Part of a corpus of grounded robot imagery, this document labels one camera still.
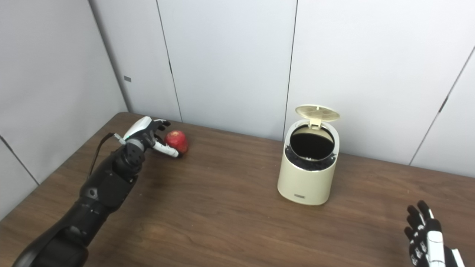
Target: black cable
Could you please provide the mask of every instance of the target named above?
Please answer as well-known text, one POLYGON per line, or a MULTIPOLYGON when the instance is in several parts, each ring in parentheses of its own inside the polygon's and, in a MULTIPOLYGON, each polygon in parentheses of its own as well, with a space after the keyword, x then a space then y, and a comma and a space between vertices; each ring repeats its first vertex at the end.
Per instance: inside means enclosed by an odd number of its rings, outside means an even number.
POLYGON ((88 179, 92 174, 92 170, 94 169, 94 164, 95 164, 95 161, 97 160, 97 156, 99 155, 99 151, 101 150, 102 144, 104 144, 104 142, 106 142, 107 139, 111 138, 112 136, 114 136, 114 133, 106 134, 104 138, 102 138, 102 140, 100 141, 99 145, 97 146, 97 149, 95 150, 94 158, 92 159, 91 168, 89 168, 89 174, 87 175, 88 179))

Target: open lid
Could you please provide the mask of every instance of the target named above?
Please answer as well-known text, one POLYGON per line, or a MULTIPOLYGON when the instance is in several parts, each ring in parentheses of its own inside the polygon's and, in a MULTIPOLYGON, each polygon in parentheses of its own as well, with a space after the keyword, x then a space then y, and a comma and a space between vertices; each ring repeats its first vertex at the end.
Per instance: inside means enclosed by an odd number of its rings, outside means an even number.
POLYGON ((340 118, 340 114, 331 108, 321 105, 301 105, 295 109, 300 116, 310 119, 309 127, 316 126, 320 130, 322 121, 332 122, 340 118))

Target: apple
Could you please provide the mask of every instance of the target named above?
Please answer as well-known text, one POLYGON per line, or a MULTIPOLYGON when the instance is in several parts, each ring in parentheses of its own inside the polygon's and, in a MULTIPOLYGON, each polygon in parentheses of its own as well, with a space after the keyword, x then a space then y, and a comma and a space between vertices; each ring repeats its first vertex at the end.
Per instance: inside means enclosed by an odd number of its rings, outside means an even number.
POLYGON ((178 152, 184 154, 188 151, 188 141, 186 136, 182 131, 171 131, 169 132, 164 139, 165 143, 170 147, 173 147, 178 152))

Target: trash can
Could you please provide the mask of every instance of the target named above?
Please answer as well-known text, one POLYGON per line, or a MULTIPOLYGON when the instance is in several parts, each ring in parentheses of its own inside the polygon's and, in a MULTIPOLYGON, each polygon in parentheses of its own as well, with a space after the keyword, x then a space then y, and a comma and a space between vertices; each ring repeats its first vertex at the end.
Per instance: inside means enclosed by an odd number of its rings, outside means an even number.
POLYGON ((340 115, 318 105, 302 105, 295 111, 305 119, 287 132, 277 188, 291 201, 321 205, 330 196, 340 148, 338 133, 326 122, 340 115))

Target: wood grain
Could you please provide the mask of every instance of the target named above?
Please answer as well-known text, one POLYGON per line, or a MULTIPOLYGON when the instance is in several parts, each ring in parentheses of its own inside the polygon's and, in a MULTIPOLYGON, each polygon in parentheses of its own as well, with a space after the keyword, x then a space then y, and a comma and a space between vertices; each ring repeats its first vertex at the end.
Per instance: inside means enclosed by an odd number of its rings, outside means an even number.
MULTIPOLYGON (((0 266, 77 199, 99 140, 141 116, 120 113, 0 222, 0 266)), ((475 264, 475 180, 341 154, 328 202, 304 206, 276 187, 282 143, 190 124, 188 154, 148 151, 135 188, 89 246, 86 266, 412 266, 406 206, 424 199, 450 247, 475 264)), ((99 160, 118 147, 104 144, 99 160)))

